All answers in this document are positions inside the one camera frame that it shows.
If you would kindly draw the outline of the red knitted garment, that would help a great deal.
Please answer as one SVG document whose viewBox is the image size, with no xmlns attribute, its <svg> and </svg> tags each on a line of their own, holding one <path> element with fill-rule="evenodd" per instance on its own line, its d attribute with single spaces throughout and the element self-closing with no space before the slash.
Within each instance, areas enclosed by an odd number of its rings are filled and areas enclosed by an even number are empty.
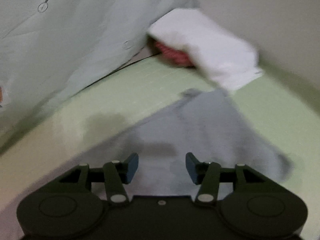
<svg viewBox="0 0 320 240">
<path fill-rule="evenodd" d="M 155 47 L 162 54 L 163 58 L 179 67 L 193 67 L 188 54 L 181 50 L 173 49 L 162 42 L 155 41 Z"/>
</svg>

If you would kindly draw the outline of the green grid cutting mat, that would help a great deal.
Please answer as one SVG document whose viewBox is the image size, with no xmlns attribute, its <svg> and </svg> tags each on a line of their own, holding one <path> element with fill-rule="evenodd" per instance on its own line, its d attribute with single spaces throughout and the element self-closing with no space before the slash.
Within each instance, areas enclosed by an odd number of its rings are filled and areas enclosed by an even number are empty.
<svg viewBox="0 0 320 240">
<path fill-rule="evenodd" d="M 255 129 L 294 162 L 284 186 L 309 208 L 302 236 L 319 239 L 319 91 L 294 74 L 262 67 L 265 74 L 233 99 Z M 151 57 L 85 89 L 1 155 L 1 208 L 48 171 L 177 101 L 190 88 L 213 89 L 195 71 Z"/>
</svg>

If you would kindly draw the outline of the light green carrot duvet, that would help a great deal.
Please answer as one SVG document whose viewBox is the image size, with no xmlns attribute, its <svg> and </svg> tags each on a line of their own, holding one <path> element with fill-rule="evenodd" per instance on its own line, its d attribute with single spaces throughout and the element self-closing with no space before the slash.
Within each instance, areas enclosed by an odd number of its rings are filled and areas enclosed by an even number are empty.
<svg viewBox="0 0 320 240">
<path fill-rule="evenodd" d="M 1 0 L 1 150 L 146 45 L 196 0 Z"/>
</svg>

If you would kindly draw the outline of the grey sweatpants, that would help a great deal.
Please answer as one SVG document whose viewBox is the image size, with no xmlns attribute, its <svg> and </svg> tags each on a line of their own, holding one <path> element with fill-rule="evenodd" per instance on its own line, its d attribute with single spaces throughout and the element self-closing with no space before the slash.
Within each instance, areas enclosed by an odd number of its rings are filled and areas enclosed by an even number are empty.
<svg viewBox="0 0 320 240">
<path fill-rule="evenodd" d="M 251 128 L 220 89 L 187 90 L 181 100 L 82 153 L 76 161 L 101 167 L 137 153 L 139 167 L 127 188 L 129 194 L 194 196 L 197 188 L 185 168 L 188 152 L 223 167 L 247 164 L 275 181 L 284 180 L 292 168 L 291 161 Z"/>
</svg>

